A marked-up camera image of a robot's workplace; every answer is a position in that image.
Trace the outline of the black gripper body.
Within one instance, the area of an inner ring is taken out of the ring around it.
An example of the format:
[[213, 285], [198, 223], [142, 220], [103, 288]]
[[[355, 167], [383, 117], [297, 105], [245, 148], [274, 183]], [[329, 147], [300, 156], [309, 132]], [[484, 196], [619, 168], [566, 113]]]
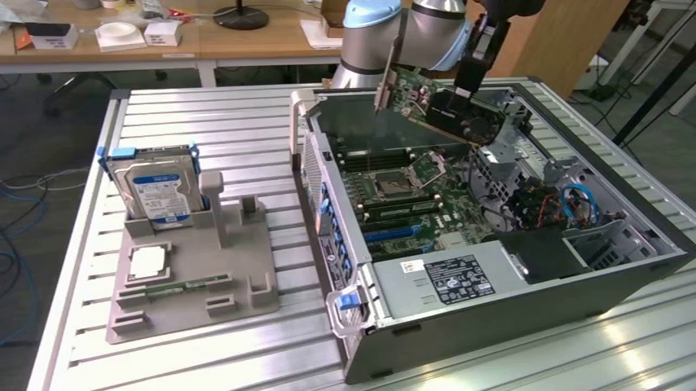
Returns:
[[490, 19], [507, 22], [514, 16], [536, 15], [544, 7], [544, 0], [482, 0]]

